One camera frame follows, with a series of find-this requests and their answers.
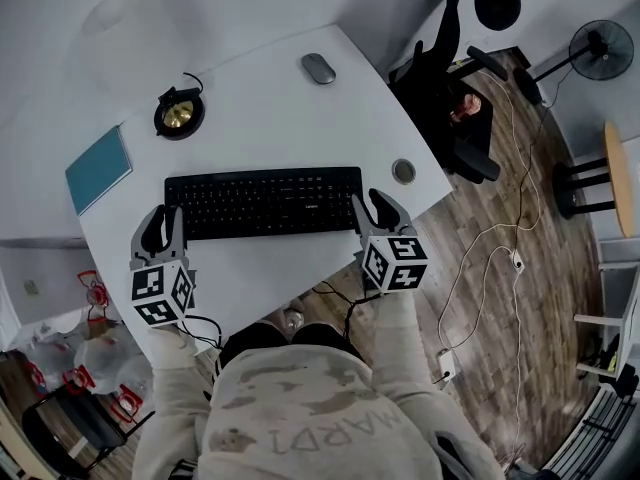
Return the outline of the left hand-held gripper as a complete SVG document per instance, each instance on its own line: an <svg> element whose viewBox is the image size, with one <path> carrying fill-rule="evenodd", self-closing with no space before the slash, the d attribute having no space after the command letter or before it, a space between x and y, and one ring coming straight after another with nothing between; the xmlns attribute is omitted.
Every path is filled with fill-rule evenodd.
<svg viewBox="0 0 640 480"><path fill-rule="evenodd" d="M142 219L131 240L130 304L151 328L177 324L195 307L195 272L186 256L183 211L179 206L169 210L170 247L164 204Z"/></svg>

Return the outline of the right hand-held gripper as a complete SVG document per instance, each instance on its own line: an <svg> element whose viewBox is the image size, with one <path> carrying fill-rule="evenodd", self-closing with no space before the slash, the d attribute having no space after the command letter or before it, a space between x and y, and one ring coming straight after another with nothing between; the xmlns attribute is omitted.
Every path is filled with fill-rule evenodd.
<svg viewBox="0 0 640 480"><path fill-rule="evenodd" d="M409 213L378 189L371 188L369 198L377 211L376 223L361 197L357 193L351 196L362 247L355 254L356 262L381 293L417 289L427 270L428 257Z"/></svg>

